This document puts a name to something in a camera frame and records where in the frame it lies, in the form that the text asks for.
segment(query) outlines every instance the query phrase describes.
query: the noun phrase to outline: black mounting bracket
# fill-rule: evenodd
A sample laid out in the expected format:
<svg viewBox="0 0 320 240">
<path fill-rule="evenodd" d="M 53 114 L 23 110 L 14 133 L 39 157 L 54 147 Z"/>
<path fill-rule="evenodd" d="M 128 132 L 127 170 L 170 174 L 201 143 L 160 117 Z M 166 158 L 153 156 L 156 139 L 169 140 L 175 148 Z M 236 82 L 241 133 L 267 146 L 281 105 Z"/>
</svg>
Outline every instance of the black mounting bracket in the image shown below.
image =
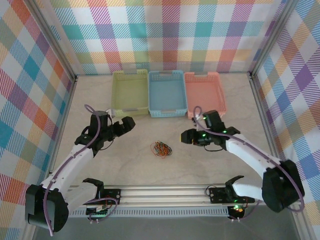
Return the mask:
<svg viewBox="0 0 320 240">
<path fill-rule="evenodd" d="M 224 187 L 211 187 L 209 188 L 209 197 L 211 204 L 253 204 L 255 199 L 252 197 L 239 196 L 230 200 Z"/>
<path fill-rule="evenodd" d="M 99 198 L 113 198 L 116 199 L 117 203 L 120 204 L 121 200 L 121 189 L 119 188 L 113 188 L 113 189 L 102 189 L 100 191 L 100 197 Z M 115 205 L 115 202 L 112 200 L 102 200 L 102 201 L 96 201 L 93 203 L 87 203 L 85 204 L 88 207 L 86 208 L 85 214 L 94 214 L 94 215 L 106 215 L 108 213 L 108 206 Z M 90 205 L 102 205 L 101 211 L 96 211 L 96 208 L 90 208 Z"/>
</svg>

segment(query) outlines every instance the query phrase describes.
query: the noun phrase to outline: tangled rubber bands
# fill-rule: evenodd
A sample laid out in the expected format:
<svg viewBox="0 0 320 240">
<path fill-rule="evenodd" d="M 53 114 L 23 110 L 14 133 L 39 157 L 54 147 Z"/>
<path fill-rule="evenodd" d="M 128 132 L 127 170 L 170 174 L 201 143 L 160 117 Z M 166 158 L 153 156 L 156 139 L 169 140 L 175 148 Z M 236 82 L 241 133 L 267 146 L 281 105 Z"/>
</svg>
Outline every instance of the tangled rubber bands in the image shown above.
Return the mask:
<svg viewBox="0 0 320 240">
<path fill-rule="evenodd" d="M 162 141 L 156 141 L 150 145 L 151 151 L 155 156 L 161 157 L 164 159 L 166 156 L 170 156 L 172 154 L 172 149 L 167 144 Z"/>
</svg>

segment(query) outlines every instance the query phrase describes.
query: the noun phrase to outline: plastic basket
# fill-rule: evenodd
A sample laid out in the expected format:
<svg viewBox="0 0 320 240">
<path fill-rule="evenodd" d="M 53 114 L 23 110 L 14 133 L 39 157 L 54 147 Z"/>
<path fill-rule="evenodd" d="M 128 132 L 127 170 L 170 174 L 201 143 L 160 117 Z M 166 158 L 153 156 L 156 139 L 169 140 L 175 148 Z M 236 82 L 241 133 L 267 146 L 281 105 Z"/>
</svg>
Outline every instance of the plastic basket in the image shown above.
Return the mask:
<svg viewBox="0 0 320 240">
<path fill-rule="evenodd" d="M 184 72 L 149 72 L 149 112 L 153 118 L 182 117 L 187 112 Z"/>
<path fill-rule="evenodd" d="M 148 114 L 148 71 L 113 72 L 111 107 L 117 117 Z"/>
<path fill-rule="evenodd" d="M 219 73 L 195 74 L 194 72 L 186 72 L 184 79 L 189 119 L 194 116 L 195 106 L 200 106 L 203 112 L 217 110 L 220 117 L 226 113 L 226 99 Z"/>
</svg>

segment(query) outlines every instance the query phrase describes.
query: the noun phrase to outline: pink basket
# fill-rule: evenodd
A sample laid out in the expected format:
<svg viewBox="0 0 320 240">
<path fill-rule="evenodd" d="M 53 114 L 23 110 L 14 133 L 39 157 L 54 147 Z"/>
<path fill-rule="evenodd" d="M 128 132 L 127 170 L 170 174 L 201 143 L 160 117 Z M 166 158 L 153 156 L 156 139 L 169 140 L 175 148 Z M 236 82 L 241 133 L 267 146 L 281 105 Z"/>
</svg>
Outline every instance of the pink basket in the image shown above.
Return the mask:
<svg viewBox="0 0 320 240">
<path fill-rule="evenodd" d="M 203 75 L 186 72 L 184 79 L 189 119 L 194 116 L 195 106 L 200 106 L 203 112 L 217 110 L 220 117 L 226 113 L 226 99 L 219 73 L 208 72 Z"/>
</svg>

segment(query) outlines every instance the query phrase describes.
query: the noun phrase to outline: plaid backdrop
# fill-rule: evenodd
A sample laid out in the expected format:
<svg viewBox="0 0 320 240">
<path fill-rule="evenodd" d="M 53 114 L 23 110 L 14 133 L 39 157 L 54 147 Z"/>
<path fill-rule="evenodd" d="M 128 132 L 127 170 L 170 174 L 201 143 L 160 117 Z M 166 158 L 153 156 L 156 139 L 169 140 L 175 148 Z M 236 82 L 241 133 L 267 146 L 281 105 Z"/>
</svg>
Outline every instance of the plaid backdrop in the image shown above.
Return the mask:
<svg viewBox="0 0 320 240">
<path fill-rule="evenodd" d="M 247 72 L 285 2 L 37 0 L 75 72 L 86 75 L 135 68 Z"/>
<path fill-rule="evenodd" d="M 296 162 L 320 239 L 320 0 L 300 0 L 258 73 L 282 159 Z"/>
<path fill-rule="evenodd" d="M 0 0 L 0 240 L 25 226 L 25 194 L 44 178 L 71 80 L 23 0 Z"/>
</svg>

